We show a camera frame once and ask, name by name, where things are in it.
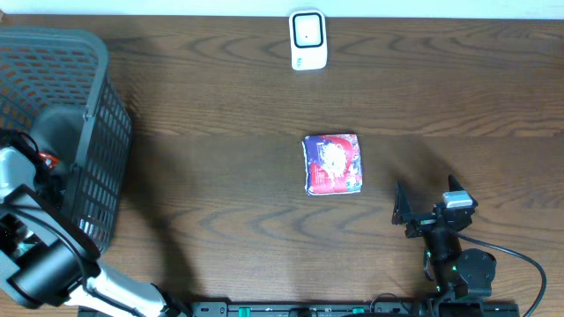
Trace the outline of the purple red snack packet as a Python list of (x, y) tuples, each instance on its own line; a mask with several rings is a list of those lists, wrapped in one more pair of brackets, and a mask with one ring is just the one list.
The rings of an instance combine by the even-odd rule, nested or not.
[(362, 190), (360, 143), (355, 134), (305, 136), (302, 148), (308, 195), (349, 195)]

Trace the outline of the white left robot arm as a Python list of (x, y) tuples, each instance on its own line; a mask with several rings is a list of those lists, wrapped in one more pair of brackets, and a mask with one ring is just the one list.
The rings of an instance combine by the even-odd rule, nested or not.
[(100, 261), (90, 238), (53, 203), (61, 201), (37, 143), (1, 131), (1, 288), (21, 306), (79, 306), (107, 316), (190, 316), (181, 301)]

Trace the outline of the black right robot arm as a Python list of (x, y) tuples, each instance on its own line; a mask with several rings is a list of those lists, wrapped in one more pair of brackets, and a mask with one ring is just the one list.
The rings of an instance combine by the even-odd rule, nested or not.
[(439, 293), (451, 299), (486, 298), (492, 295), (497, 261), (477, 248), (462, 249), (458, 234), (472, 224), (478, 202), (448, 177), (449, 190), (428, 213), (416, 213), (401, 184), (396, 185), (391, 223), (405, 227), (405, 237), (425, 241), (427, 278), (437, 283)]

